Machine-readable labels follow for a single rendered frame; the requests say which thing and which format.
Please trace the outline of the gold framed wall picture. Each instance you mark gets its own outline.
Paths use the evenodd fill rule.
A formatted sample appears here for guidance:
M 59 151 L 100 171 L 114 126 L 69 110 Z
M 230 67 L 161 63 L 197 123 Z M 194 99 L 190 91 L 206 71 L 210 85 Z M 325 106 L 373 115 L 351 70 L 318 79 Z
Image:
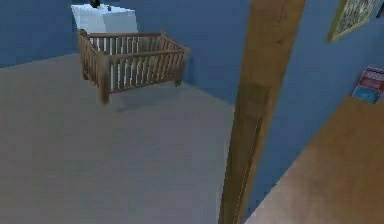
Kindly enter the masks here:
M 340 0 L 327 39 L 334 42 L 370 20 L 379 0 Z

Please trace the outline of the brown wooden door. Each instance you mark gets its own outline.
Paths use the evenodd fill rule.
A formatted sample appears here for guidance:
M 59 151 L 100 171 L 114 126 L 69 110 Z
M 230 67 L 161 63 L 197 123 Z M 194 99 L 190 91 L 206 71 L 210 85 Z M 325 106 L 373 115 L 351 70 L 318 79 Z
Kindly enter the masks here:
M 217 224 L 240 224 L 307 0 L 251 0 Z

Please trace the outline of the pink and blue book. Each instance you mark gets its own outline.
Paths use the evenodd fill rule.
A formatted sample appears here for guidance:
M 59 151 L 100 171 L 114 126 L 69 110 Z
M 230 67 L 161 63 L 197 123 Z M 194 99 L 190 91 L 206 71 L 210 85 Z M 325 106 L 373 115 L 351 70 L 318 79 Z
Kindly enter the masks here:
M 384 101 L 384 69 L 366 67 L 351 96 L 371 104 Z

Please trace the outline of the brown wooden crib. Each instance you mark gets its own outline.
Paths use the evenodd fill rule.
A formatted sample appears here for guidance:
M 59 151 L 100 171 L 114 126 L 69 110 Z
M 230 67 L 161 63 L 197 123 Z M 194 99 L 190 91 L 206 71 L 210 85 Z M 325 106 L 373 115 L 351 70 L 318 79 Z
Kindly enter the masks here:
M 88 33 L 77 31 L 81 75 L 102 104 L 112 94 L 172 81 L 180 85 L 190 49 L 166 32 Z

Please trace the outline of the white chest of drawers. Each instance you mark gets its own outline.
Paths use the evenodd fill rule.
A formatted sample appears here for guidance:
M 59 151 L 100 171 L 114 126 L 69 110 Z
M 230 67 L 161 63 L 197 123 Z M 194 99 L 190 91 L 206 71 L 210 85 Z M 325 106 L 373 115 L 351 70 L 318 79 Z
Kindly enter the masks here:
M 87 33 L 137 33 L 135 11 L 113 5 L 73 4 L 72 13 L 78 29 Z

